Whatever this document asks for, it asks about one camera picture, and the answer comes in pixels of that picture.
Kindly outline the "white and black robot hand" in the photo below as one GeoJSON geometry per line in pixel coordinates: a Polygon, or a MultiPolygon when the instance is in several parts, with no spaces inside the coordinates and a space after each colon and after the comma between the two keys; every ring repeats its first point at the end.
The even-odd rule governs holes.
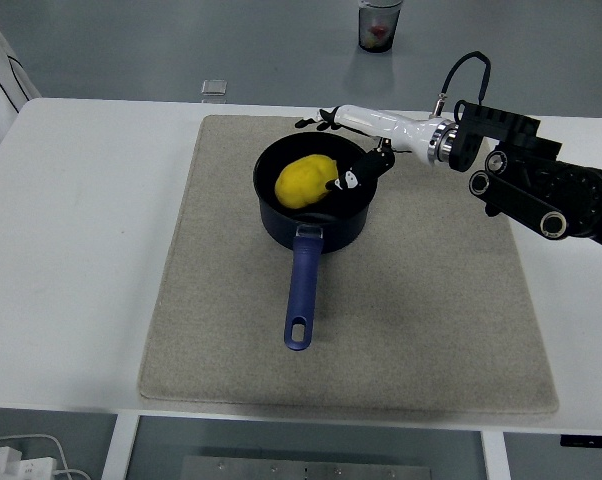
{"type": "Polygon", "coordinates": [[[432,165],[442,162],[442,142],[456,124],[442,117],[414,120],[399,114],[342,105],[332,110],[320,109],[315,116],[297,121],[297,128],[314,124],[319,131],[345,128],[378,141],[376,148],[355,160],[335,180],[326,183],[330,191],[346,191],[364,186],[385,174],[395,162],[396,153],[412,153],[432,165]]]}

